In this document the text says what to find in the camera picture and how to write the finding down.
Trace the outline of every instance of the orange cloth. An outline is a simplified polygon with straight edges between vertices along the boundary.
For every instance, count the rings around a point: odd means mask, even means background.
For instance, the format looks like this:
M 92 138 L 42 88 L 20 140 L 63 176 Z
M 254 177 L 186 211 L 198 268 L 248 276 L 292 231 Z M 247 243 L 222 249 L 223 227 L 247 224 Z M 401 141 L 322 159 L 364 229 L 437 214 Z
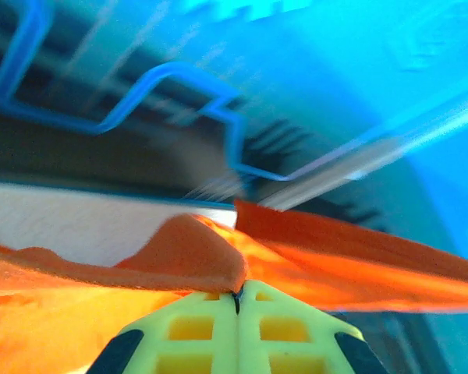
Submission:
M 247 278 L 328 310 L 468 309 L 464 259 L 311 214 L 237 210 L 236 230 L 172 218 L 112 268 L 0 246 L 0 374 L 77 369 L 127 323 L 192 290 L 238 291 Z

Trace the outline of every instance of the white surface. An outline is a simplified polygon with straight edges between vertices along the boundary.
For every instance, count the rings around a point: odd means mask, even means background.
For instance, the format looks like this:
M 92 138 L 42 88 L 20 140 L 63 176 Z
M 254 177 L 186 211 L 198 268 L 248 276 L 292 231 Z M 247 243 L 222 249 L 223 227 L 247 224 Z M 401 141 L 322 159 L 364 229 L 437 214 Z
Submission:
M 0 184 L 0 243 L 41 246 L 71 261 L 113 265 L 134 254 L 169 217 L 198 213 L 233 226 L 236 212 Z

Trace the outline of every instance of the orange fabric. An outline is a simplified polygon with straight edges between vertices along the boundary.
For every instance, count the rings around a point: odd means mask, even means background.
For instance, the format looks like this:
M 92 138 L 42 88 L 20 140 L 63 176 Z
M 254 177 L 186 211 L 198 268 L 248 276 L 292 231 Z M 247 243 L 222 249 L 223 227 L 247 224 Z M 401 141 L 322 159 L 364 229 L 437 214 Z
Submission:
M 0 245 L 0 374 L 61 374 L 93 361 L 123 326 L 192 290 L 258 279 L 323 309 L 468 309 L 468 261 L 349 224 L 238 203 L 236 230 L 168 221 L 107 268 Z

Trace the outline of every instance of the square hole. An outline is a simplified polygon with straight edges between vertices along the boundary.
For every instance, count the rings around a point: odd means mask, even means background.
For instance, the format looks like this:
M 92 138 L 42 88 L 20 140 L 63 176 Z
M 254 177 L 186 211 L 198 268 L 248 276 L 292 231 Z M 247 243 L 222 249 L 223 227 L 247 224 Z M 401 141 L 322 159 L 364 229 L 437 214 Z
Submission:
M 212 355 L 160 355 L 153 374 L 211 374 Z
M 297 318 L 264 317 L 260 321 L 261 340 L 310 342 L 305 324 Z
M 269 356 L 271 374 L 326 374 L 324 360 L 308 355 L 278 353 Z
M 257 296 L 255 297 L 255 300 L 257 300 L 258 302 L 273 302 L 274 299 L 265 294 L 264 292 L 257 292 Z
M 169 340 L 210 340 L 213 337 L 212 317 L 178 317 L 168 329 Z
M 220 300 L 220 294 L 207 294 L 204 300 L 206 302 L 216 302 L 217 300 Z

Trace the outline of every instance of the yellow-green plastic piece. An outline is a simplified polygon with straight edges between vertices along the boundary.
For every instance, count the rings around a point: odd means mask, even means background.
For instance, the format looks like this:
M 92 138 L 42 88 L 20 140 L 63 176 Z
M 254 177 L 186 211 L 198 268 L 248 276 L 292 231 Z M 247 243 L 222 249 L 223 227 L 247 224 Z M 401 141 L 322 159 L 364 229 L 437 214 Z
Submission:
M 123 374 L 354 374 L 335 340 L 349 325 L 262 282 L 229 294 L 193 293 L 131 323 L 144 337 Z

